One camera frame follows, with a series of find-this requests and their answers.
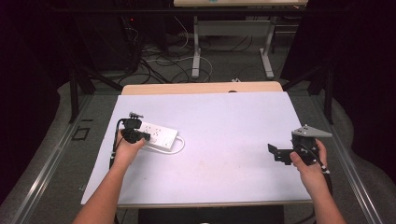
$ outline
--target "desk top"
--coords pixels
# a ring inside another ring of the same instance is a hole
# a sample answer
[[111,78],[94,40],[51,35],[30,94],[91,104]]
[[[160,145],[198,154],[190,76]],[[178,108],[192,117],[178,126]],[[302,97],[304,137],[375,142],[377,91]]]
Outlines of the desk top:
[[175,0],[176,7],[303,6],[308,0]]
[[116,123],[131,110],[145,122],[178,130],[186,146],[174,155],[140,150],[124,177],[119,206],[311,202],[295,167],[274,161],[267,148],[291,147],[291,131],[301,127],[288,94],[252,91],[119,96],[81,203],[106,175]]

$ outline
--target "desk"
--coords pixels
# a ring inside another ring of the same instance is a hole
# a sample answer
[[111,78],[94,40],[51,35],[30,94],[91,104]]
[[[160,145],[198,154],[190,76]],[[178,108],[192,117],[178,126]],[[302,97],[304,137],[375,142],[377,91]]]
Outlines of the desk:
[[295,167],[268,152],[268,143],[291,147],[290,133],[301,127],[278,83],[136,85],[122,94],[81,203],[105,176],[115,125],[131,110],[143,121],[178,130],[186,146],[175,155],[139,151],[124,177],[119,207],[311,202]]
[[[303,6],[307,0],[175,0],[176,7],[276,7]],[[201,49],[199,35],[255,35],[266,36],[264,48],[260,49],[262,64],[267,78],[273,79],[274,73],[268,59],[268,51],[276,25],[276,17],[269,21],[198,21],[194,17],[194,59],[191,76],[199,76]]]

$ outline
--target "white power strip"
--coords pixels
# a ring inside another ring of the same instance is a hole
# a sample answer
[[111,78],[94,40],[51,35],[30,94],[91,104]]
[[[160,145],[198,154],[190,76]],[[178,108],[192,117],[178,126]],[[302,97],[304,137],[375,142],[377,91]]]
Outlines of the white power strip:
[[176,139],[180,139],[184,146],[184,141],[177,136],[177,131],[174,129],[165,128],[160,125],[143,121],[138,131],[150,134],[150,140],[146,143],[146,147],[150,149],[165,153],[172,152],[172,145]]

